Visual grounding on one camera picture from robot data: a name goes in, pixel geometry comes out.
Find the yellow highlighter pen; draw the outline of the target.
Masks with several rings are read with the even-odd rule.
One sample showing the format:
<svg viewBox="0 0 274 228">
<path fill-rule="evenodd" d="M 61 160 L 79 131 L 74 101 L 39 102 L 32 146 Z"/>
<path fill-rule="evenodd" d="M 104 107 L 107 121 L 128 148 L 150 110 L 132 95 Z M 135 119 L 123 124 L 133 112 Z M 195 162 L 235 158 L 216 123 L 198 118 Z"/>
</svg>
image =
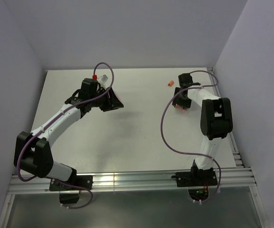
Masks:
<svg viewBox="0 0 274 228">
<path fill-rule="evenodd" d="M 174 108 L 177 109 L 177 110 L 179 110 L 179 111 L 182 112 L 182 113 L 186 113 L 186 110 L 185 110 L 183 107 L 181 107 L 180 105 L 177 105 L 177 104 L 176 104 L 176 105 L 174 106 Z"/>
</svg>

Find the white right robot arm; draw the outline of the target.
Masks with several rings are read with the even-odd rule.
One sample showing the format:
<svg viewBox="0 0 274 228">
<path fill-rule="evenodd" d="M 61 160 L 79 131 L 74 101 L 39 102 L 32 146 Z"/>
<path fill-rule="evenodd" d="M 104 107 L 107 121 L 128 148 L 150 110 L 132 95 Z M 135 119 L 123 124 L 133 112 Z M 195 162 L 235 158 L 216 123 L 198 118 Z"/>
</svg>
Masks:
<svg viewBox="0 0 274 228">
<path fill-rule="evenodd" d="M 207 174 L 204 170 L 213 168 L 219 146 L 224 138 L 233 130 L 231 102 L 209 92 L 204 85 L 194 83 L 190 73 L 178 76 L 179 86 L 175 88 L 172 105 L 187 110 L 194 102 L 201 108 L 200 130 L 203 140 L 198 156 L 193 165 L 198 169 L 190 174 L 191 182 L 201 185 Z"/>
</svg>

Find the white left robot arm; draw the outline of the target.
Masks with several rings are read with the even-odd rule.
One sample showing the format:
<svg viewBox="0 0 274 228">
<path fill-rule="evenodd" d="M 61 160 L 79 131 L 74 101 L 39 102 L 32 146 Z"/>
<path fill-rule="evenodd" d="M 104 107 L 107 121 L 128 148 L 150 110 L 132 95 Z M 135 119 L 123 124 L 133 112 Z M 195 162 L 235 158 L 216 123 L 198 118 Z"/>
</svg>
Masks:
<svg viewBox="0 0 274 228">
<path fill-rule="evenodd" d="M 21 132 L 16 139 L 14 166 L 17 173 L 24 170 L 35 177 L 60 180 L 67 190 L 77 185 L 76 169 L 53 159 L 51 147 L 75 122 L 82 119 L 92 108 L 107 112 L 123 108 L 111 87 L 106 86 L 108 77 L 85 78 L 76 90 L 45 124 L 30 133 Z"/>
</svg>

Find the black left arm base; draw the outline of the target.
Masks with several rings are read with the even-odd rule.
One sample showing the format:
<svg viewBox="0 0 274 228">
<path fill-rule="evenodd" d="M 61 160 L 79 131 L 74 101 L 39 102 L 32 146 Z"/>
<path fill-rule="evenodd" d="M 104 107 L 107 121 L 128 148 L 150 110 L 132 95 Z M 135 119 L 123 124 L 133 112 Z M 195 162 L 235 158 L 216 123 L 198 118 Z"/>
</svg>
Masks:
<svg viewBox="0 0 274 228">
<path fill-rule="evenodd" d="M 94 195 L 91 192 L 92 184 L 92 175 L 78 175 L 68 182 L 52 179 L 50 181 L 49 191 L 59 192 L 59 202 L 63 207 L 80 209 L 88 206 L 94 198 Z M 82 191 L 87 191 L 90 194 L 90 199 L 88 199 L 86 204 L 76 206 L 80 200 Z"/>
</svg>

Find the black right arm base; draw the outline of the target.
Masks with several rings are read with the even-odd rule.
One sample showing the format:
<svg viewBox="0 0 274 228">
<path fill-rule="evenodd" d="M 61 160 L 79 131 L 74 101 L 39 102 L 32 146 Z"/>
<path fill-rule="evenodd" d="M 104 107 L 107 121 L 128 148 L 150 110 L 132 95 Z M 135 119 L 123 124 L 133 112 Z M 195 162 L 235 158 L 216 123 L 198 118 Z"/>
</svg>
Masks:
<svg viewBox="0 0 274 228">
<path fill-rule="evenodd" d="M 208 199 L 210 186 L 217 186 L 214 171 L 208 177 L 198 177 L 196 174 L 192 174 L 191 171 L 176 172 L 171 178 L 176 180 L 178 188 L 187 187 L 191 199 L 198 202 Z"/>
</svg>

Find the orange pen cap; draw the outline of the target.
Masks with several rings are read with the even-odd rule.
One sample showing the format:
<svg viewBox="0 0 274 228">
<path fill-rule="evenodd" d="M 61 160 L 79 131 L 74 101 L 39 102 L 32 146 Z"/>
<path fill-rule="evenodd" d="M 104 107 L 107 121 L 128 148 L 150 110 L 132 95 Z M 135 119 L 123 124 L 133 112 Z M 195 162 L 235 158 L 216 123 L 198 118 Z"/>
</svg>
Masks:
<svg viewBox="0 0 274 228">
<path fill-rule="evenodd" d="M 174 81 L 171 80 L 171 81 L 168 83 L 168 86 L 171 87 L 171 86 L 173 86 L 173 85 L 174 85 Z"/>
</svg>

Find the aluminium side rail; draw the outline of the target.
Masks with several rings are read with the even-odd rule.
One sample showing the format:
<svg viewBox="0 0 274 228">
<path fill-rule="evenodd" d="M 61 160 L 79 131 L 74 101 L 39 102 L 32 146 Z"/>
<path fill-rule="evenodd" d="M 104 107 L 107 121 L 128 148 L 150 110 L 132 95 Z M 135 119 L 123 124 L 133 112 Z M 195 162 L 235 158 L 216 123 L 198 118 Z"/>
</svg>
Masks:
<svg viewBox="0 0 274 228">
<path fill-rule="evenodd" d="M 231 111 L 231 102 L 229 98 L 222 97 L 218 88 L 218 79 L 214 75 L 213 68 L 207 68 L 211 83 L 214 87 L 214 92 L 218 96 L 218 100 L 213 102 L 211 106 L 214 106 L 214 110 L 221 114 L 220 117 L 214 117 L 213 131 L 217 131 L 223 138 L 227 136 L 230 146 L 232 148 L 232 153 L 237 168 L 244 168 L 241 156 L 236 146 L 234 136 L 232 134 L 233 130 L 233 121 L 232 121 L 232 111 Z"/>
</svg>

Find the aluminium mounting rail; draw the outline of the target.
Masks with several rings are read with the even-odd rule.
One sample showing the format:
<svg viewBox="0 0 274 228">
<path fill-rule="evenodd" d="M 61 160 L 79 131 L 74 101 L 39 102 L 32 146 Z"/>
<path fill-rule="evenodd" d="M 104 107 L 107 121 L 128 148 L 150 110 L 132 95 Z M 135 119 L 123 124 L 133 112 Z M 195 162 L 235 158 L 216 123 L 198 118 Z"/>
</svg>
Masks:
<svg viewBox="0 0 274 228">
<path fill-rule="evenodd" d="M 175 171 L 141 171 L 141 172 L 110 172 L 92 173 L 91 191 L 119 192 L 145 190 L 178 190 L 176 180 L 172 178 Z M 8 195 L 58 193 L 50 191 L 49 179 L 35 178 L 22 182 L 17 176 L 12 176 L 7 190 Z M 253 172 L 250 168 L 222 169 L 221 188 L 256 186 Z"/>
</svg>

